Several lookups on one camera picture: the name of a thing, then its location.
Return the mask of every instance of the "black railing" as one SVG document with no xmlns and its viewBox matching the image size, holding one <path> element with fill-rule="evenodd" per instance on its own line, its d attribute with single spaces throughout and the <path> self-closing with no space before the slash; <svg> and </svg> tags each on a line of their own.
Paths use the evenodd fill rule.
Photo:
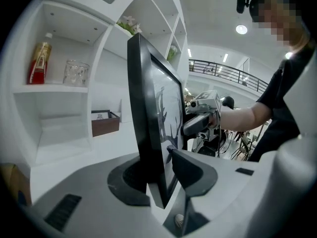
<svg viewBox="0 0 317 238">
<path fill-rule="evenodd" d="M 189 59 L 189 71 L 221 77 L 259 93 L 263 93 L 268 86 L 268 83 L 249 73 L 216 62 Z"/>
</svg>

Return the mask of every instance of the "white bookshelf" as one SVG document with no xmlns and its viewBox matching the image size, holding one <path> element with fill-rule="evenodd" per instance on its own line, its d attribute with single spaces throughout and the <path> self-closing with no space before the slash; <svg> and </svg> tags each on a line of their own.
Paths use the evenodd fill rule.
<svg viewBox="0 0 317 238">
<path fill-rule="evenodd" d="M 132 35 L 116 24 L 124 15 L 141 24 L 142 35 L 165 58 L 171 44 L 179 49 L 170 62 L 175 70 L 188 64 L 182 53 L 186 30 L 175 1 L 39 0 L 28 9 L 8 47 L 15 59 L 1 62 L 1 67 L 9 75 L 10 108 L 5 115 L 13 117 L 10 133 L 29 166 L 100 150 L 100 145 L 94 149 L 91 110 L 110 109 L 121 113 L 122 122 L 132 121 L 127 80 L 127 42 Z M 47 32 L 53 38 L 46 83 L 28 85 L 34 47 Z M 86 87 L 62 84 L 68 59 L 90 65 Z"/>
</svg>

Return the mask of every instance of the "crystal glass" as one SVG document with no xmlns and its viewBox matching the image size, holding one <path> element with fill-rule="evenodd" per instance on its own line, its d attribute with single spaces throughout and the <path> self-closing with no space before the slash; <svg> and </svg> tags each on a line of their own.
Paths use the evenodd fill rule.
<svg viewBox="0 0 317 238">
<path fill-rule="evenodd" d="M 88 64 L 76 60 L 67 60 L 63 84 L 85 87 L 88 77 Z"/>
</svg>

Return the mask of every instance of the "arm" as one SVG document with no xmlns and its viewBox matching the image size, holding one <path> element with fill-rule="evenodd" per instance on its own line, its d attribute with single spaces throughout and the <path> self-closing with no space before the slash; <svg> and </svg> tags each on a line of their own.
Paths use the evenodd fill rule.
<svg viewBox="0 0 317 238">
<path fill-rule="evenodd" d="M 272 111 L 263 103 L 257 102 L 249 109 L 221 112 L 221 128 L 233 131 L 246 131 L 257 128 L 272 117 Z"/>
</svg>

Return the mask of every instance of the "balcony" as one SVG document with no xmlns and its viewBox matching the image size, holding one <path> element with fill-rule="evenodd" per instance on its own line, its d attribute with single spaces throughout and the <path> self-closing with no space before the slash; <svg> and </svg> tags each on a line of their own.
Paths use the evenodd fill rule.
<svg viewBox="0 0 317 238">
<path fill-rule="evenodd" d="M 207 74 L 211 77 L 220 77 L 241 84 L 260 94 L 262 94 L 268 86 L 268 83 L 249 73 L 216 62 L 189 59 L 189 71 Z"/>
</svg>

